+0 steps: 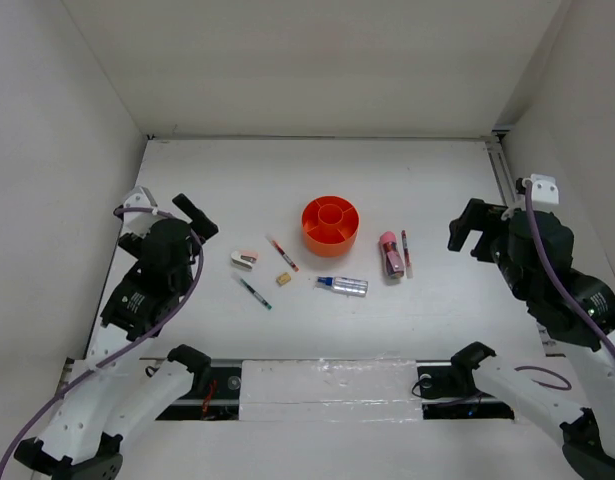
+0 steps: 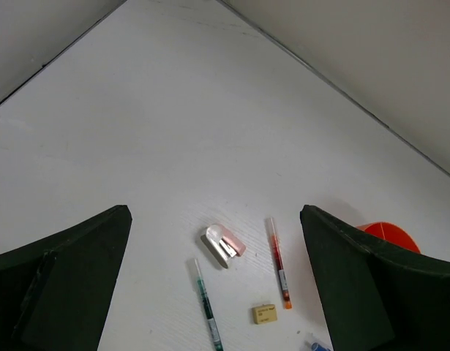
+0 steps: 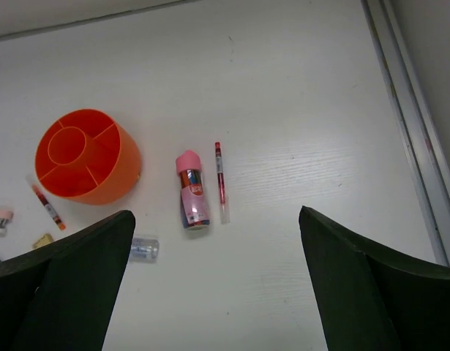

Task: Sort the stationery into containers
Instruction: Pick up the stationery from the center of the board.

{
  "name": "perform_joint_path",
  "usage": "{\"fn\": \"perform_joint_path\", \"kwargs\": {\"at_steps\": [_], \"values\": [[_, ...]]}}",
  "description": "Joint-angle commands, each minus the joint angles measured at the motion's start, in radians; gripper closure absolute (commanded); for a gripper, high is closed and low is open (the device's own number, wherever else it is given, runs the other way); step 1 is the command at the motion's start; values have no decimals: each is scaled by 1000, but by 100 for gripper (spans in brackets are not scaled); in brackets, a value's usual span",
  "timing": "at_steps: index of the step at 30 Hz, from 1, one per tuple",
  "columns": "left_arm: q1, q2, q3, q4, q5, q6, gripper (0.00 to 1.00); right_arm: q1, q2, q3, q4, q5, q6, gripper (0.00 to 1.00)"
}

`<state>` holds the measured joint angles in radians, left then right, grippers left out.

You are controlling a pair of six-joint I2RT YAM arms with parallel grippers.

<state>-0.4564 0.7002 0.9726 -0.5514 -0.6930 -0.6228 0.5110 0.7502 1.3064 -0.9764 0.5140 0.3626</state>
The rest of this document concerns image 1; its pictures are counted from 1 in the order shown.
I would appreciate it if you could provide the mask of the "white pink stapler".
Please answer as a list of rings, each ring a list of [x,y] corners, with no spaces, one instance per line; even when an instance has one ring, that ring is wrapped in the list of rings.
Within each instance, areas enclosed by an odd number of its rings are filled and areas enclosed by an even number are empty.
[[[230,255],[232,265],[246,271],[251,271],[254,268],[258,258],[258,253],[252,250],[234,250]]]

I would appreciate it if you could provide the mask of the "green pen refill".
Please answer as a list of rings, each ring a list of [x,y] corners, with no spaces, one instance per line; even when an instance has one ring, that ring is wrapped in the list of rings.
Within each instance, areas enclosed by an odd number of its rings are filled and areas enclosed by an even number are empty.
[[[236,273],[233,273],[232,277],[239,285],[246,289],[266,310],[270,311],[272,309],[272,305],[243,277]]]

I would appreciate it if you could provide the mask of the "red pen refill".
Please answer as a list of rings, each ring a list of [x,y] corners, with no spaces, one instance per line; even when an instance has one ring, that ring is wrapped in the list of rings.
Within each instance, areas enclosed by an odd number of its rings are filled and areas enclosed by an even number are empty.
[[[299,267],[296,263],[289,257],[289,255],[285,252],[285,250],[281,247],[281,245],[271,236],[266,236],[266,239],[272,245],[272,247],[281,255],[283,260],[292,268],[294,272],[299,272]]]
[[[401,230],[401,241],[402,241],[402,248],[403,248],[403,258],[404,258],[404,262],[405,262],[405,273],[408,279],[411,279],[413,277],[413,267],[412,267],[412,262],[411,262],[411,256],[410,256],[410,250],[409,250],[409,246],[408,246],[408,239],[407,239],[407,234],[406,234],[406,230]]]

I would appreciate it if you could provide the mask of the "pink cap glue bottle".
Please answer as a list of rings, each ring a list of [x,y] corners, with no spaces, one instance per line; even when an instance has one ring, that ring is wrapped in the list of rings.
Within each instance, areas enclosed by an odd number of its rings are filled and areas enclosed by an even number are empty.
[[[392,231],[384,232],[378,241],[383,259],[385,275],[389,279],[399,279],[405,274],[405,266],[398,250],[397,238]]]

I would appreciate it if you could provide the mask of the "yellow deli eraser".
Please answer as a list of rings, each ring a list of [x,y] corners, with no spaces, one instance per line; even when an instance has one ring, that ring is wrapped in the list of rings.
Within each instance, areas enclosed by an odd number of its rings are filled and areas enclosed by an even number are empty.
[[[276,283],[279,286],[286,285],[290,281],[291,281],[291,276],[290,276],[290,274],[288,272],[284,272],[284,273],[282,273],[282,274],[280,274],[279,276],[276,277]]]

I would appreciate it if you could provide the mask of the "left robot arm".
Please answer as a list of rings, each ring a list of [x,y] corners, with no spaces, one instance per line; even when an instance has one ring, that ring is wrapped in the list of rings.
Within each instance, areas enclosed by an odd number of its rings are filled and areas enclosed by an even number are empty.
[[[203,245],[218,232],[184,194],[172,202],[185,220],[160,210],[142,188],[115,210],[125,230],[118,245],[135,263],[102,309],[84,372],[28,421],[7,458],[50,479],[114,479],[150,423],[175,400],[209,387],[210,357],[181,344],[135,392],[127,391],[144,353],[191,298]]]

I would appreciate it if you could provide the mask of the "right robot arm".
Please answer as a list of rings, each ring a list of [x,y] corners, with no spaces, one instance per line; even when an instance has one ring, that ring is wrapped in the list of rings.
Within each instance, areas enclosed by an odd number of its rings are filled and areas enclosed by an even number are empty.
[[[583,479],[615,479],[615,295],[601,280],[572,267],[573,232],[552,213],[516,210],[480,199],[449,225],[448,248],[495,264],[513,296],[562,348],[588,400],[561,399],[474,342],[451,359],[449,381],[460,393],[483,392],[548,435]]]

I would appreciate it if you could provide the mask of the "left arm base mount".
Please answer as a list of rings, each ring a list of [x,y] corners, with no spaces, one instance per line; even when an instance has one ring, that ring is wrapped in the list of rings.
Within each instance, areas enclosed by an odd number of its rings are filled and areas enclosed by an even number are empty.
[[[214,360],[209,379],[201,390],[182,396],[158,421],[236,421],[239,419],[242,362]]]

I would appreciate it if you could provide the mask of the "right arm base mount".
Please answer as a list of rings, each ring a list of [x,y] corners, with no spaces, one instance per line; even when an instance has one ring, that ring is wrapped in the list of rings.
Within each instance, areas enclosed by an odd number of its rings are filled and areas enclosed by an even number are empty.
[[[491,395],[466,386],[449,361],[416,365],[411,393],[421,400],[424,420],[514,420],[513,410]]]

